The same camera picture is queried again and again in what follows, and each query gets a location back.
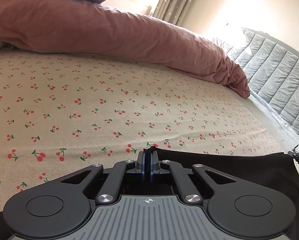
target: wall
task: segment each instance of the wall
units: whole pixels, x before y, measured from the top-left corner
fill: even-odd
[[[263,31],[299,51],[299,0],[192,0],[182,27],[212,37],[226,24]]]
[[[106,0],[102,5],[115,6],[120,10],[142,14],[149,14],[152,8],[149,5],[144,5],[138,0]]]

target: gray upholstered headboard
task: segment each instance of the gray upholstered headboard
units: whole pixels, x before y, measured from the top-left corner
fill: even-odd
[[[245,29],[246,41],[213,41],[244,70],[251,90],[263,98],[299,135],[299,52],[268,34]]]

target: crosshair marking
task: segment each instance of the crosshair marking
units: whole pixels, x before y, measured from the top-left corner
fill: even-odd
[[[155,200],[152,200],[151,198],[147,198],[147,199],[145,199],[143,201],[145,201],[146,203],[150,204],[150,203],[152,203]]]

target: black cloth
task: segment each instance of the black cloth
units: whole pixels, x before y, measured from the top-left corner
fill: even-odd
[[[288,196],[296,208],[296,217],[287,236],[299,240],[299,175],[293,159],[283,153],[257,157],[205,155],[156,149],[159,160],[179,162],[184,168],[201,163],[230,175],[265,187],[275,189]],[[0,240],[10,236],[0,212]]]

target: gray ridged plate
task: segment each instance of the gray ridged plate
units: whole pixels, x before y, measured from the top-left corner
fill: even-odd
[[[14,236],[10,240],[20,240]],[[180,203],[176,196],[122,196],[98,207],[91,219],[58,240],[235,240],[215,227],[203,210]],[[288,240],[285,235],[275,240]]]

